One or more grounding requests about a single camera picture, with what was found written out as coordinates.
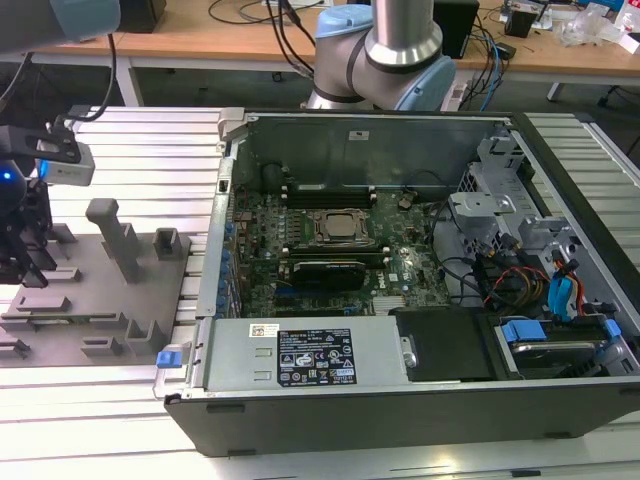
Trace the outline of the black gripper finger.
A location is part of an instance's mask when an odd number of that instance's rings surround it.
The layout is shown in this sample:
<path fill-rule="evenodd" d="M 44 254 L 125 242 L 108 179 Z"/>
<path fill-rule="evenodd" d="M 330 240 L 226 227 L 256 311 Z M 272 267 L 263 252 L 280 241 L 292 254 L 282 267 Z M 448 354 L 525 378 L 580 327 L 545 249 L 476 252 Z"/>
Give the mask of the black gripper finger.
<path fill-rule="evenodd" d="M 23 285 L 27 288 L 45 288 L 48 285 L 48 280 L 43 274 L 48 267 L 47 240 L 38 224 L 31 221 L 25 223 L 20 238 L 28 256 Z"/>
<path fill-rule="evenodd" d="M 28 210 L 37 223 L 38 231 L 47 238 L 53 223 L 46 182 L 28 183 Z"/>

